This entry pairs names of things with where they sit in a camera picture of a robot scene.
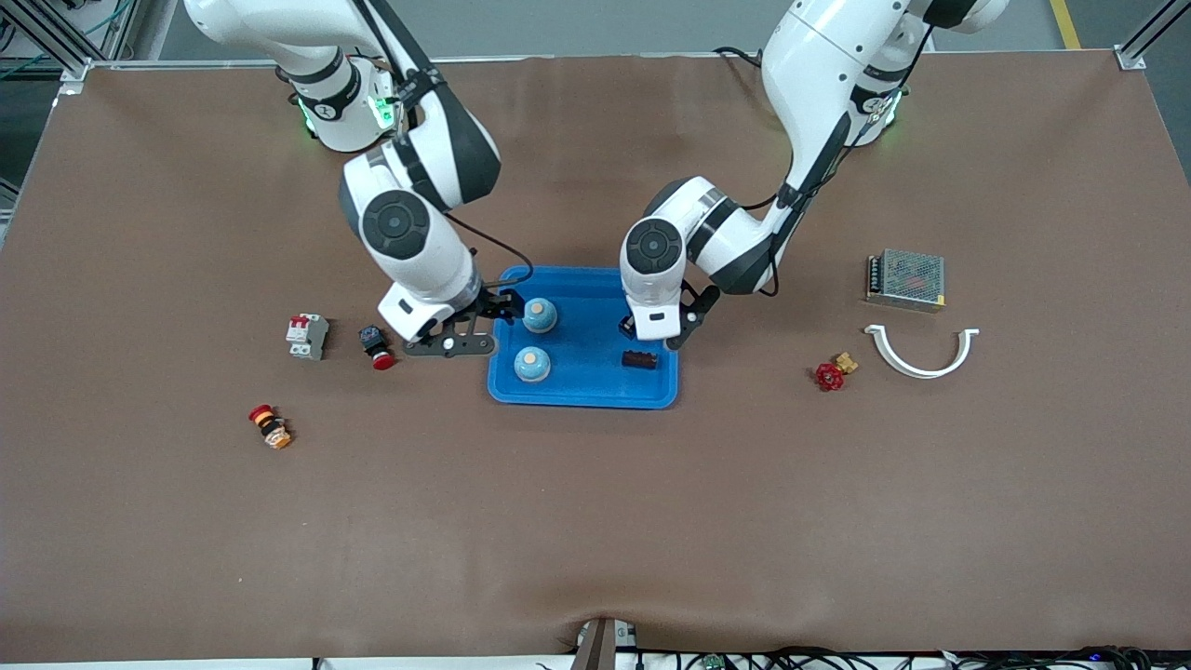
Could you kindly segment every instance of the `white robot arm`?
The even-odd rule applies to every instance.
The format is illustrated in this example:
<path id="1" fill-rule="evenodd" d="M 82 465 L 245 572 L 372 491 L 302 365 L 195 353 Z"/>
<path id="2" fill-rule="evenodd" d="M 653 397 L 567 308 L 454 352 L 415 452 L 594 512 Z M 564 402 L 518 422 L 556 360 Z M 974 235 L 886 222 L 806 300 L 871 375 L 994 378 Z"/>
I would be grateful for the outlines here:
<path id="1" fill-rule="evenodd" d="M 378 309 L 409 343 L 409 355 L 491 353 L 494 343 L 474 332 L 475 317 L 512 318 L 522 301 L 515 290 L 485 288 L 447 212 L 492 190 L 500 154 L 388 2 L 185 1 L 195 26 L 216 42 L 278 62 L 329 148 L 357 151 L 395 131 L 348 161 L 339 186 L 353 232 L 393 280 Z M 392 74 L 368 58 L 345 57 L 343 46 L 385 54 Z M 406 132 L 378 113 L 394 102 L 411 114 L 420 108 L 422 124 Z M 470 321 L 468 332 L 455 334 L 456 321 Z"/>
<path id="2" fill-rule="evenodd" d="M 630 315 L 622 328 L 679 349 L 719 292 L 761 289 L 791 234 L 852 148 L 891 120 L 927 25 L 972 30 L 1009 0 L 794 0 L 774 29 L 761 76 L 793 151 L 790 171 L 765 218 L 753 218 L 701 176 L 667 184 L 621 246 Z M 694 293 L 684 256 L 713 286 Z M 684 303 L 684 292 L 696 299 Z"/>

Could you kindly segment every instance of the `yellow floor line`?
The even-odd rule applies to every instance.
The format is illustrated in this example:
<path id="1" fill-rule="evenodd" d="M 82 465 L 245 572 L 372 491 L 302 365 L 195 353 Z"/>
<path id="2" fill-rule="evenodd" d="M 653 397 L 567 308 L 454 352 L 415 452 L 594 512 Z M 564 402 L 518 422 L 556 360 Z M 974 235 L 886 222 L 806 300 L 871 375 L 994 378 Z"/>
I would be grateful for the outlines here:
<path id="1" fill-rule="evenodd" d="M 1054 21 L 1059 24 L 1059 35 L 1062 36 L 1062 45 L 1067 49 L 1083 49 L 1079 45 L 1079 36 L 1075 35 L 1075 24 L 1071 23 L 1067 0 L 1050 0 L 1050 11 L 1054 12 Z"/>

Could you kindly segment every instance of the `curved white handle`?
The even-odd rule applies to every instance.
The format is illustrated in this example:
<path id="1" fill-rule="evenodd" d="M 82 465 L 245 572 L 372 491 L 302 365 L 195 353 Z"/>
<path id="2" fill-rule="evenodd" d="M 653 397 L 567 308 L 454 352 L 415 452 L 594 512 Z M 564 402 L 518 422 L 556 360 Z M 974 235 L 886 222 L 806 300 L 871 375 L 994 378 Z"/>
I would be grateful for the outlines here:
<path id="1" fill-rule="evenodd" d="M 955 355 L 955 361 L 952 362 L 952 365 L 935 371 L 919 370 L 905 363 L 902 361 L 902 357 L 893 353 L 893 347 L 890 346 L 888 334 L 886 334 L 884 325 L 874 323 L 866 327 L 865 332 L 872 334 L 873 340 L 877 343 L 877 351 L 880 352 L 881 358 L 885 359 L 885 363 L 890 364 L 893 370 L 900 372 L 902 375 L 913 377 L 915 380 L 937 380 L 944 375 L 954 372 L 955 369 L 964 365 L 968 352 L 972 350 L 972 337 L 973 334 L 979 334 L 980 328 L 968 327 L 967 330 L 960 332 L 960 351 Z"/>

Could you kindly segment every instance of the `blue tray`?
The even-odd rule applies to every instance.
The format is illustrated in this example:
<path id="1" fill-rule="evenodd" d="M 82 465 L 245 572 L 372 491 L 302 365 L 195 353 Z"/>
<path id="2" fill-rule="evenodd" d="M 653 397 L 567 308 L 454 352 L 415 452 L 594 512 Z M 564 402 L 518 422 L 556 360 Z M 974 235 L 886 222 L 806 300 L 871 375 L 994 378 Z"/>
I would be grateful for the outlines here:
<path id="1" fill-rule="evenodd" d="M 517 276 L 511 267 L 501 278 Z M 488 362 L 488 393 L 503 403 L 531 406 L 665 409 L 678 397 L 678 353 L 656 343 L 626 339 L 617 325 L 629 313 L 621 273 L 604 267 L 538 265 L 517 284 L 525 300 L 545 298 L 559 308 L 559 323 L 536 334 L 520 320 L 497 320 L 499 343 Z M 550 357 L 550 375 L 536 384 L 522 382 L 513 359 L 523 347 L 541 347 Z M 657 370 L 621 365 L 625 350 L 657 355 Z"/>

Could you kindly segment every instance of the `brown table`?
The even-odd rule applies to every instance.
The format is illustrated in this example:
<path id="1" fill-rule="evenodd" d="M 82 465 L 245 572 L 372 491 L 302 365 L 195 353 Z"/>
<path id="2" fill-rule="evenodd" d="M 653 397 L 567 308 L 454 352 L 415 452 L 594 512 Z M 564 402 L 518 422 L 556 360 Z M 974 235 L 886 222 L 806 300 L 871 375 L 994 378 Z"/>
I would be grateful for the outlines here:
<path id="1" fill-rule="evenodd" d="M 737 64 L 445 71 L 505 161 L 460 214 L 541 263 L 615 264 L 671 179 L 760 200 L 788 159 Z M 915 80 L 780 296 L 722 301 L 678 403 L 632 413 L 498 405 L 482 361 L 374 372 L 386 278 L 273 74 L 93 71 L 0 262 L 0 658 L 555 652 L 596 615 L 655 647 L 1191 646 L 1191 189 L 1143 75 L 1098 51 Z M 946 256 L 946 311 L 861 301 L 885 246 Z M 298 311 L 335 319 L 325 362 L 288 357 Z M 919 382 L 874 321 L 925 368 L 981 333 Z"/>

